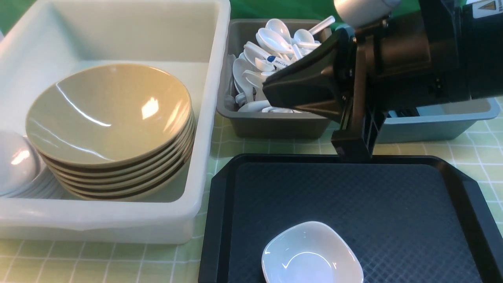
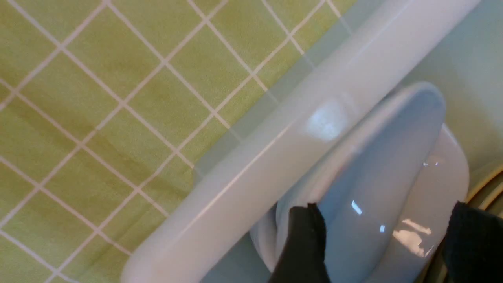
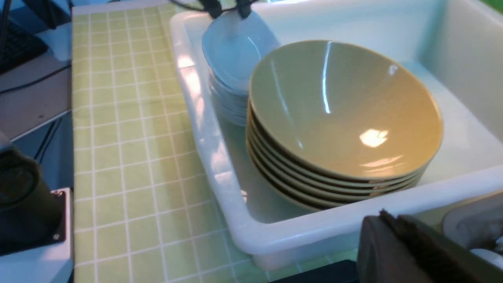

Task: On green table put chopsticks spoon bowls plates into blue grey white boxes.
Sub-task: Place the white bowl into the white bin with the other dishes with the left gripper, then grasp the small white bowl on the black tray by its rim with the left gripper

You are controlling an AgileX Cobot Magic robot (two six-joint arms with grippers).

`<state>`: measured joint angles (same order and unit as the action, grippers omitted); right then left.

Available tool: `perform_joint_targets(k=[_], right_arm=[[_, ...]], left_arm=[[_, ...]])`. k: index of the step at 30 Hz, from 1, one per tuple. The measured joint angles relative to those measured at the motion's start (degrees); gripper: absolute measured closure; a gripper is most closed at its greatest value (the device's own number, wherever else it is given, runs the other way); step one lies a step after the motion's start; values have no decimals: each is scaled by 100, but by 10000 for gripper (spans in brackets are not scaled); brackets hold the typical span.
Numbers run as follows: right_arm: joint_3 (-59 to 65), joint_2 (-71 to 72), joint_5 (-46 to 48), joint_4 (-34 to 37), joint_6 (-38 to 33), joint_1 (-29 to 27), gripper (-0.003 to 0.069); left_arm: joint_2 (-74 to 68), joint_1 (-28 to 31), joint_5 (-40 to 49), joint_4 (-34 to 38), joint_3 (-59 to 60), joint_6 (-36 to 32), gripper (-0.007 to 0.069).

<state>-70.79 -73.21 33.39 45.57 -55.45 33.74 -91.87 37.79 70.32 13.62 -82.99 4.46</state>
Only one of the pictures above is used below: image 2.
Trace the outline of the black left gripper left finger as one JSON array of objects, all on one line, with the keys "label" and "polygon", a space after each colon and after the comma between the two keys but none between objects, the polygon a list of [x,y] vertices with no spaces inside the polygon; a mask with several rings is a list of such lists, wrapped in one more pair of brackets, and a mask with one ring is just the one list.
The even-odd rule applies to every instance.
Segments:
[{"label": "black left gripper left finger", "polygon": [[325,266],[327,230],[316,204],[289,210],[288,236],[270,283],[329,283]]}]

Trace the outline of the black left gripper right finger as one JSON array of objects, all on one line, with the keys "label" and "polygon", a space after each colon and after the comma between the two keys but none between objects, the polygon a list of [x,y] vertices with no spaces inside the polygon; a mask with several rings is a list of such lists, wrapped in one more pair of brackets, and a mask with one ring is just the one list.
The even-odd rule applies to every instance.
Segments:
[{"label": "black left gripper right finger", "polygon": [[458,201],[442,250],[453,283],[501,283],[502,252],[502,218]]}]

